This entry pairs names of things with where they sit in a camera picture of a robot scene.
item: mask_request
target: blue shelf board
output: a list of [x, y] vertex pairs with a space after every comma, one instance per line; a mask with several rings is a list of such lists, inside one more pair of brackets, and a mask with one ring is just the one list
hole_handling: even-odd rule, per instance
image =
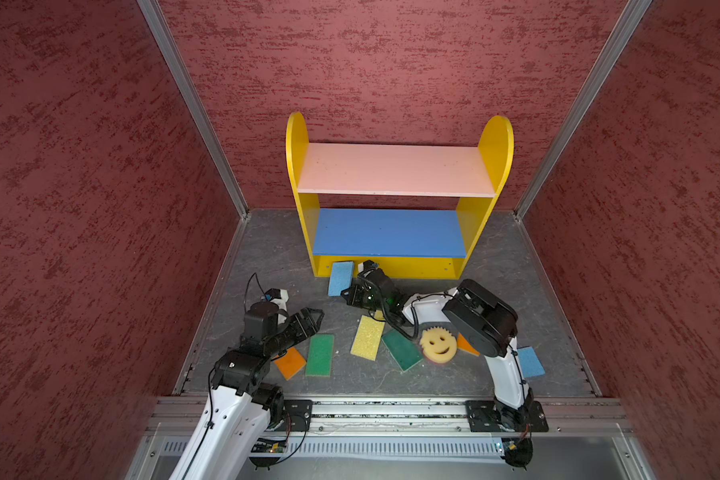
[[465, 258], [456, 212], [321, 208], [314, 255]]

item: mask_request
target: metal base plate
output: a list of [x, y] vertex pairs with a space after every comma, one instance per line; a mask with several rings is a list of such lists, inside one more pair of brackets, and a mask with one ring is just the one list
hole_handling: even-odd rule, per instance
[[[307, 432], [309, 425], [312, 423], [312, 400], [290, 400], [286, 398], [286, 420], [291, 419], [291, 432]], [[280, 425], [268, 432], [284, 432], [286, 423], [281, 422]]]
[[[499, 412], [493, 401], [467, 400], [467, 420], [472, 432], [502, 432], [508, 430], [500, 424]], [[548, 432], [547, 418], [541, 404], [533, 401], [528, 408], [528, 431]]]

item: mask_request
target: ventilation grille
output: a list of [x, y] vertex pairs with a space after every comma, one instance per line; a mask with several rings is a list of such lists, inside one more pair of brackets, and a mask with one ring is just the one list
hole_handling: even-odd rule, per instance
[[180, 457], [184, 453], [186, 444], [190, 442], [190, 437], [170, 436], [166, 437], [163, 444], [163, 451], [160, 456], [163, 457]]
[[[301, 438], [288, 440], [288, 451], [298, 447]], [[500, 438], [439, 437], [329, 437], [309, 436], [294, 457], [348, 457], [418, 460], [502, 462], [504, 450]]]

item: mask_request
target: black cable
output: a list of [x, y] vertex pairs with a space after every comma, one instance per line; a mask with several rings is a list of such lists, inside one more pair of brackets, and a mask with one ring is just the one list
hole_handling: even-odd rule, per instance
[[418, 301], [420, 301], [420, 300], [423, 300], [423, 299], [427, 298], [428, 296], [440, 296], [440, 295], [442, 295], [442, 296], [450, 296], [451, 298], [454, 297], [453, 295], [451, 295], [451, 294], [448, 293], [448, 292], [443, 292], [443, 293], [429, 293], [429, 294], [424, 295], [424, 296], [417, 296], [417, 297], [416, 297], [416, 300], [414, 300], [413, 302], [411, 302], [411, 314], [413, 315], [413, 324], [414, 324], [416, 327], [418, 327], [418, 315], [416, 314], [416, 307], [414, 307], [413, 304], [416, 303], [416, 302], [418, 302]]
[[294, 454], [296, 454], [296, 452], [298, 452], [298, 450], [302, 447], [302, 445], [304, 445], [304, 440], [306, 440], [306, 438], [307, 438], [307, 430], [309, 430], [309, 428], [307, 428], [307, 419], [300, 415], [294, 415], [294, 417], [299, 417], [301, 420], [304, 421], [304, 436], [302, 437], [301, 442], [298, 444], [298, 447], [296, 447], [296, 450], [291, 452], [290, 455], [288, 455], [287, 457], [280, 458], [277, 462], [271, 464], [270, 467], [276, 466], [279, 463], [283, 463], [285, 460], [288, 460], [290, 457], [294, 456]]
[[512, 358], [514, 359], [514, 365], [518, 368], [518, 375], [520, 376], [520, 392], [523, 395], [523, 398], [525, 398], [525, 384], [528, 383], [526, 379], [523, 378], [523, 372], [520, 370], [520, 364], [518, 362], [518, 351], [513, 349], [511, 346], [508, 346], [509, 351], [512, 352]]
[[184, 470], [184, 475], [182, 475], [181, 480], [184, 480], [186, 478], [186, 474], [190, 472], [190, 468], [192, 468], [192, 463], [195, 461], [195, 457], [197, 456], [197, 453], [200, 451], [200, 447], [202, 447], [202, 442], [206, 439], [206, 435], [208, 435], [208, 430], [213, 428], [213, 395], [211, 395], [211, 376], [213, 375], [213, 371], [215, 369], [211, 369], [211, 371], [208, 373], [208, 400], [211, 404], [211, 415], [208, 418], [208, 423], [206, 424], [206, 430], [202, 433], [202, 438], [200, 439], [200, 443], [197, 444], [197, 448], [195, 448], [195, 453], [192, 455], [192, 459], [190, 460], [190, 464], [186, 466], [186, 470]]
[[259, 285], [259, 290], [262, 292], [262, 295], [265, 295], [264, 289], [262, 288], [262, 284], [259, 283], [259, 274], [257, 272], [253, 272], [253, 274], [248, 279], [248, 283], [246, 283], [246, 292], [242, 294], [242, 311], [247, 312], [248, 306], [246, 305], [246, 302], [248, 301], [248, 287], [251, 285], [251, 280], [253, 280], [253, 277], [256, 277], [256, 284]]
[[398, 322], [398, 323], [390, 322], [390, 319], [397, 318], [398, 320], [400, 320], [400, 317], [397, 315], [395, 315], [393, 317], [392, 314], [389, 312], [389, 305], [387, 304], [387, 301], [384, 298], [384, 295], [382, 294], [382, 289], [378, 288], [378, 286], [375, 283], [371, 282], [364, 276], [358, 275], [357, 278], [361, 279], [368, 286], [368, 288], [371, 289], [372, 294], [380, 300], [380, 303], [382, 304], [382, 313], [384, 314], [384, 320], [387, 323], [389, 323], [389, 325], [392, 328], [394, 328], [396, 331], [400, 332], [403, 335], [403, 337], [405, 337], [407, 340], [411, 340], [411, 341], [416, 340], [416, 337], [418, 337], [418, 318], [416, 318], [416, 316], [414, 316], [413, 335], [411, 335], [408, 332], [406, 332], [405, 330], [403, 330], [402, 324], [407, 322], [407, 320], [405, 318], [402, 319], [403, 320], [402, 322]]

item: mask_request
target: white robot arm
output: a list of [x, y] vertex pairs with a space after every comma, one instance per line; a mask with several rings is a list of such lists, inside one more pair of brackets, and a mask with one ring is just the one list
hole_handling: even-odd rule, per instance
[[452, 323], [485, 356], [494, 380], [496, 423], [515, 432], [528, 426], [534, 396], [518, 360], [518, 314], [496, 295], [469, 279], [445, 292], [409, 295], [369, 260], [342, 298], [350, 306], [381, 309], [387, 324], [411, 341], [419, 324]]
[[287, 300], [285, 290], [270, 289], [246, 312], [240, 347], [209, 374], [206, 408], [170, 480], [234, 479], [256, 440], [284, 420], [282, 389], [261, 380], [271, 360], [315, 335], [323, 318], [309, 308], [288, 317]]
[[[457, 294], [458, 288], [452, 288], [443, 293], [415, 293], [411, 295], [411, 298], [405, 303], [403, 315], [411, 324], [414, 322], [414, 314], [419, 324], [427, 322], [450, 322], [451, 320], [445, 314], [444, 308]], [[470, 340], [468, 340], [468, 342], [470, 342], [471, 345], [482, 343], [478, 341], [473, 344]], [[489, 356], [490, 354], [498, 353], [493, 348], [487, 350], [489, 355], [484, 355], [488, 369], [490, 370], [490, 376], [494, 380], [494, 395], [496, 399], [502, 404], [515, 409], [521, 408], [526, 403], [528, 391], [530, 390], [528, 382], [523, 378], [523, 370], [520, 368], [517, 351], [518, 338], [511, 336], [506, 346], [506, 351], [502, 356]]]

